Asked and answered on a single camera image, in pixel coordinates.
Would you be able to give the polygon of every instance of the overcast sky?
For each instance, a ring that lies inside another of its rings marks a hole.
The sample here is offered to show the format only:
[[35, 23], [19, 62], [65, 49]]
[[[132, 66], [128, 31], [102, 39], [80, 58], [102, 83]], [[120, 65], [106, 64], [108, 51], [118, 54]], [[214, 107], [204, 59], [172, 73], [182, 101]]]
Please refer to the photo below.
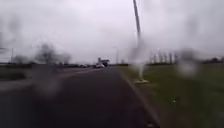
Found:
[[[193, 48], [203, 57], [224, 55], [223, 0], [137, 3], [145, 51]], [[32, 56], [41, 43], [51, 43], [74, 62], [115, 61], [116, 49], [127, 58], [137, 43], [132, 0], [0, 0], [0, 28], [1, 42], [15, 54]]]

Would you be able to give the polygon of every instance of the asphalt road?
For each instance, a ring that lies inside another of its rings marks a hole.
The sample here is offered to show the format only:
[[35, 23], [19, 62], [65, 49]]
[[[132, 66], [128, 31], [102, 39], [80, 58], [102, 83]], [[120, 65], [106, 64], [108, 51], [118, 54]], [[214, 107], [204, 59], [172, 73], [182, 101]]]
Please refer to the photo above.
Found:
[[1, 128], [156, 128], [116, 68], [63, 78], [51, 99], [28, 87], [0, 95]]

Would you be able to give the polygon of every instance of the tree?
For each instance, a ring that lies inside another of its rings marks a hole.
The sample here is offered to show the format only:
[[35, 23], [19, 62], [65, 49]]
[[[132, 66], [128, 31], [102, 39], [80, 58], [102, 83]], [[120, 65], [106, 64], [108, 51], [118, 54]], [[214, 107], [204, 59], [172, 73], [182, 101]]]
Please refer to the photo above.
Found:
[[22, 55], [16, 55], [15, 57], [12, 58], [11, 62], [16, 64], [25, 64], [29, 62], [29, 59]]
[[71, 56], [67, 53], [58, 55], [58, 62], [61, 64], [68, 64], [71, 60]]
[[35, 56], [35, 59], [39, 63], [54, 64], [58, 62], [58, 55], [55, 48], [49, 44], [42, 44], [40, 50]]

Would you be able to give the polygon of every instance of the car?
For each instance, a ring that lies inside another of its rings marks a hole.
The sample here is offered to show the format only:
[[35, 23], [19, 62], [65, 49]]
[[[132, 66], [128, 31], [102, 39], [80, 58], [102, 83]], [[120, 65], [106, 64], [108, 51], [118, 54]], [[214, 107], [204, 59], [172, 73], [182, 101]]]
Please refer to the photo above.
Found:
[[88, 66], [86, 64], [80, 64], [79, 67], [80, 68], [87, 68]]
[[95, 66], [94, 66], [94, 68], [104, 68], [105, 66], [103, 65], [103, 64], [96, 64]]

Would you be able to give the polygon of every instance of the grass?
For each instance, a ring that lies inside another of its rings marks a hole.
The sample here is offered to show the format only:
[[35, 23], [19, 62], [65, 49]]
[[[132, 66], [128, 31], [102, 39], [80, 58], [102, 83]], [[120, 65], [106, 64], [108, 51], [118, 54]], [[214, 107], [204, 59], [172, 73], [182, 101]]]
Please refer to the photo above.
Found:
[[12, 81], [25, 78], [25, 73], [20, 70], [0, 68], [0, 81]]
[[[124, 71], [131, 78], [136, 72]], [[219, 128], [224, 126], [224, 64], [201, 65], [198, 74], [185, 79], [175, 66], [151, 66], [144, 78], [155, 86], [137, 86], [175, 116], [174, 127]]]

